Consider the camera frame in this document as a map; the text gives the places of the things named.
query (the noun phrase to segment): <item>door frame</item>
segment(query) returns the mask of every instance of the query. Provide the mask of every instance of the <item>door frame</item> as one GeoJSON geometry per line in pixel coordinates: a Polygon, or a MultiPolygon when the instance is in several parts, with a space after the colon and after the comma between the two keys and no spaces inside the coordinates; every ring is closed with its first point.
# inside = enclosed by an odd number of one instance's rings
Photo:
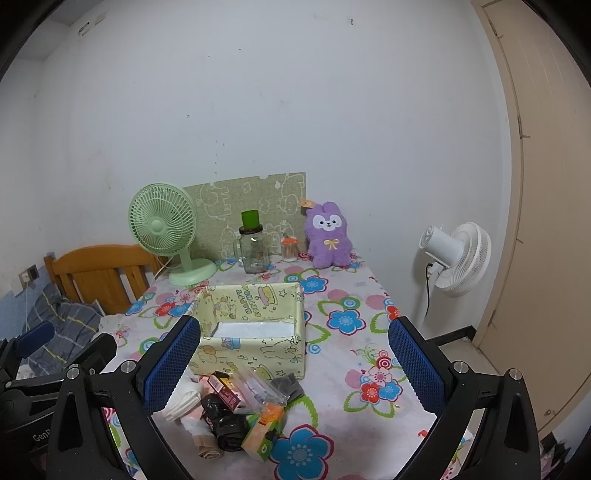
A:
{"type": "MultiPolygon", "coordinates": [[[[509,114],[509,131],[511,134],[511,197],[509,203],[509,218],[507,220],[507,230],[505,235],[505,243],[501,252],[501,261],[496,275],[496,279],[489,297],[488,304],[472,343],[475,347],[480,347],[486,332],[494,317],[496,307],[501,300],[501,294],[505,287],[507,277],[509,276],[509,268],[513,260],[513,253],[515,251],[515,243],[518,240],[517,231],[519,227],[519,218],[521,216],[521,199],[523,190],[523,144],[521,133],[521,120],[519,118],[519,107],[517,102],[517,94],[515,93],[515,86],[513,78],[509,69],[509,64],[505,57],[501,42],[496,34],[494,26],[492,25],[485,8],[489,5],[496,4],[502,0],[471,0],[482,27],[486,32],[486,36],[491,44],[494,52],[496,63],[501,74],[503,90],[505,92],[505,100],[507,111],[509,114]]],[[[571,399],[564,405],[564,407],[557,412],[557,414],[538,431],[540,439],[546,437],[552,432],[570,413],[579,405],[582,399],[591,391],[591,372],[585,379],[583,384],[571,397],[571,399]]]]}

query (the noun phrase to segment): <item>green lid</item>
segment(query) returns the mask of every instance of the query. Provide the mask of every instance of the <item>green lid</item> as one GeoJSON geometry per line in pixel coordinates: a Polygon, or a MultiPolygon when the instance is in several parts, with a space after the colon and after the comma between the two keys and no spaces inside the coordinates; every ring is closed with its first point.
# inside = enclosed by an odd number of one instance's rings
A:
{"type": "Polygon", "coordinates": [[[246,212],[242,212],[242,225],[246,230],[252,230],[260,224],[258,210],[247,210],[246,212]]]}

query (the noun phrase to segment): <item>green desk fan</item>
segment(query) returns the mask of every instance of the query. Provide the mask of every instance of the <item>green desk fan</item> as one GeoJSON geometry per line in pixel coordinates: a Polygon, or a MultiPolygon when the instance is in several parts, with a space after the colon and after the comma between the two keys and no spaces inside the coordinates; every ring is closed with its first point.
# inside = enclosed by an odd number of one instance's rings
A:
{"type": "Polygon", "coordinates": [[[197,232],[193,199],[183,189],[168,183],[153,183],[141,189],[129,206],[129,227],[138,243],[159,257],[181,257],[169,281],[177,287],[195,285],[211,277],[217,268],[206,258],[191,259],[189,245],[197,232]]]}

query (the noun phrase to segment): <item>small jar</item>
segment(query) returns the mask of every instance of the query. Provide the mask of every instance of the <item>small jar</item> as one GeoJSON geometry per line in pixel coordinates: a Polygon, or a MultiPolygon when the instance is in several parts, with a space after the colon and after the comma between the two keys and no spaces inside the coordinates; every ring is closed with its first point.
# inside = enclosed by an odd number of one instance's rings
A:
{"type": "Polygon", "coordinates": [[[234,240],[234,256],[242,262],[246,273],[264,273],[269,270],[269,254],[258,210],[242,212],[242,223],[240,238],[234,240]]]}
{"type": "Polygon", "coordinates": [[[283,234],[281,239],[281,255],[285,262],[295,262],[298,259],[300,249],[298,248],[297,238],[283,234]]]}

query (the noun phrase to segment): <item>cork board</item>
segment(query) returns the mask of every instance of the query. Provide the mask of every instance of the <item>cork board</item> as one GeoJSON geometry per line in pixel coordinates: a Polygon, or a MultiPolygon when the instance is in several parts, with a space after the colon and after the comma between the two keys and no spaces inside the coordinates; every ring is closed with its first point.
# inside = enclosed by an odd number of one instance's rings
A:
{"type": "Polygon", "coordinates": [[[281,253],[283,233],[295,236],[301,251],[306,249],[306,217],[300,208],[300,200],[306,198],[305,173],[222,180],[185,190],[197,206],[197,236],[190,247],[193,258],[233,258],[233,242],[245,210],[259,211],[270,255],[281,253]]]}

